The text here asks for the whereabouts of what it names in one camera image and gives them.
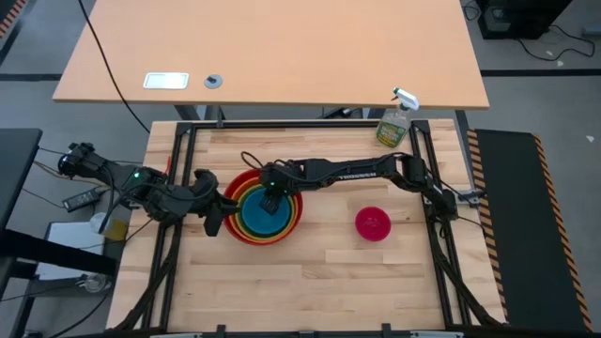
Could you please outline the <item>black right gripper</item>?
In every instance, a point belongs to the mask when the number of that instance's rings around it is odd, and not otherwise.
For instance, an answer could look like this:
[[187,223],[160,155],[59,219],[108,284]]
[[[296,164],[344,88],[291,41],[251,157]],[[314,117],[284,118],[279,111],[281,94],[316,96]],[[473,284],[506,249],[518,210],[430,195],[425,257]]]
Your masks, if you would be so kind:
[[295,191],[294,185],[302,178],[302,170],[295,163],[268,163],[259,169],[259,180],[265,194],[259,206],[269,215],[274,215],[282,200],[282,195]]

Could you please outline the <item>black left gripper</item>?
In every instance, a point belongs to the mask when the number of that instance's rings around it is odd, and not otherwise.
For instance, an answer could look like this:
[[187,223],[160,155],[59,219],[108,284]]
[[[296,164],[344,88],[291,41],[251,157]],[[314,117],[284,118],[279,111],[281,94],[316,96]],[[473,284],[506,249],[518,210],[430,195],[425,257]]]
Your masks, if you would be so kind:
[[201,185],[189,187],[194,201],[188,214],[206,214],[205,231],[209,237],[216,237],[223,222],[221,210],[238,210],[238,202],[223,196],[214,186]]

